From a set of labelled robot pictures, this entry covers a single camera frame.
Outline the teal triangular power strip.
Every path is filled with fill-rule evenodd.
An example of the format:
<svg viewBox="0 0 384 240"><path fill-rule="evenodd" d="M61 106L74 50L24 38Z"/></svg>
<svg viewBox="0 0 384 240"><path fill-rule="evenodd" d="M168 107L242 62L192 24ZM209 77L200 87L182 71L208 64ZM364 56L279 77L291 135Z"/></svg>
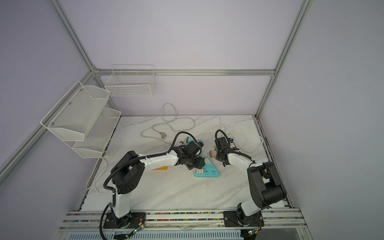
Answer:
<svg viewBox="0 0 384 240"><path fill-rule="evenodd" d="M203 167L204 173L201 175L198 175L196 172L194 173L194 176L196 178L218 178L220 176L219 171L215 168L215 166L212 163L205 163L205 166Z"/></svg>

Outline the teal adapter black strip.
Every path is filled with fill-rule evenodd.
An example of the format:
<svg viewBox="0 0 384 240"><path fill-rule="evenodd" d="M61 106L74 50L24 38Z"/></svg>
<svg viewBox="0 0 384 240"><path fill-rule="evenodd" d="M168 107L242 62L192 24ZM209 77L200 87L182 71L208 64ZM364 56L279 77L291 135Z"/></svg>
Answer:
<svg viewBox="0 0 384 240"><path fill-rule="evenodd" d="M194 139L192 137L187 137L186 141L187 141L187 144L189 144L190 142L193 142Z"/></svg>

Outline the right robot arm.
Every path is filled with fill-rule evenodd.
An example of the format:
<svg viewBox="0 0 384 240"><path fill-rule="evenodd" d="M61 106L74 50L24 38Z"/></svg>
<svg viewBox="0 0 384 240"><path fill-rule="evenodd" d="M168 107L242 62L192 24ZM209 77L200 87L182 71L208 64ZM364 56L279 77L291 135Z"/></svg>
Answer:
<svg viewBox="0 0 384 240"><path fill-rule="evenodd" d="M250 187L250 197L238 204L236 215L225 217L239 227L262 227L262 210L287 197L283 181L277 167L272 162L257 162L247 154L231 145L227 134L222 130L215 132L216 160L223 166L234 166L245 173Z"/></svg>

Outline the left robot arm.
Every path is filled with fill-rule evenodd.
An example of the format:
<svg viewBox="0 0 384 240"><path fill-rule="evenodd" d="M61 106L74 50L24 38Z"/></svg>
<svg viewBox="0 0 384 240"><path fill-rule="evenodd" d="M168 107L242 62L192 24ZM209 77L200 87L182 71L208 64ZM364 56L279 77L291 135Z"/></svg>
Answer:
<svg viewBox="0 0 384 240"><path fill-rule="evenodd" d="M147 155L127 152L103 182L103 188L112 192L112 201L103 210L99 229L143 225L146 214L132 213L130 201L131 192L139 185L144 172L178 165L188 170L201 170L205 165L201 157L203 146L192 134L181 131L176 134L167 151Z"/></svg>

